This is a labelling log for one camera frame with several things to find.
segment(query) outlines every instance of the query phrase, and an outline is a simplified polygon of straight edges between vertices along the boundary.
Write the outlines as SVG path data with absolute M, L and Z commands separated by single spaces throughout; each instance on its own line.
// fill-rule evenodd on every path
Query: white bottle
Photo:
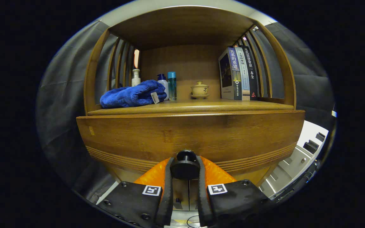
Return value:
M 133 69 L 133 78 L 132 78 L 132 87 L 137 86 L 140 84 L 140 78 L 139 78 L 139 69 Z
M 169 98 L 169 95 L 168 95 L 168 93 L 169 93 L 168 92 L 168 82 L 165 80 L 165 77 L 164 77 L 164 74 L 163 73 L 157 75 L 157 81 L 160 84 L 164 85 L 164 87 L 165 87 L 164 92 L 167 94 L 167 97 L 164 100 L 167 101 L 168 98 Z

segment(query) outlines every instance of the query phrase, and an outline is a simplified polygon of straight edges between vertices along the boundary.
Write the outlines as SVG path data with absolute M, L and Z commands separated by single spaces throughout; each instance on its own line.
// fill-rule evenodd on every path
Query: teal bottle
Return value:
M 177 99 L 177 79 L 176 73 L 174 71 L 167 73 L 168 78 L 168 92 L 171 101 L 175 101 Z

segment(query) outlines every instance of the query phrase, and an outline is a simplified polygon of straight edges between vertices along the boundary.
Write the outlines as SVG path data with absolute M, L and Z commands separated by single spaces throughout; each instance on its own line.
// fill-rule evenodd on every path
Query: clear bottle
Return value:
M 167 94 L 167 97 L 164 100 L 167 101 L 169 98 L 168 82 L 165 80 L 163 73 L 157 75 L 157 81 L 165 87 L 164 92 Z
M 168 91 L 170 100 L 175 101 L 177 99 L 176 73 L 174 71 L 168 72 L 167 78 L 168 78 Z

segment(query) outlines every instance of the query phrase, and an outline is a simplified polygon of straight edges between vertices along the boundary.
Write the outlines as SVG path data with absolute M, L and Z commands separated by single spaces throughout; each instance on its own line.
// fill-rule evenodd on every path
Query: saucer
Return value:
M 201 95 L 193 95 L 191 94 L 191 97 L 197 98 L 197 99 L 204 99 L 206 97 L 209 97 L 210 94 L 201 94 Z

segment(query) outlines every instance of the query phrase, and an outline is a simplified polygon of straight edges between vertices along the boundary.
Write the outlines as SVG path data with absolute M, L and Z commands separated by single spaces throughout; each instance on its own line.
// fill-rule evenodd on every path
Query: towel tag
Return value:
M 155 102 L 155 104 L 157 104 L 158 102 L 160 102 L 160 100 L 158 99 L 157 92 L 152 92 L 150 95 L 152 95 L 152 99 Z

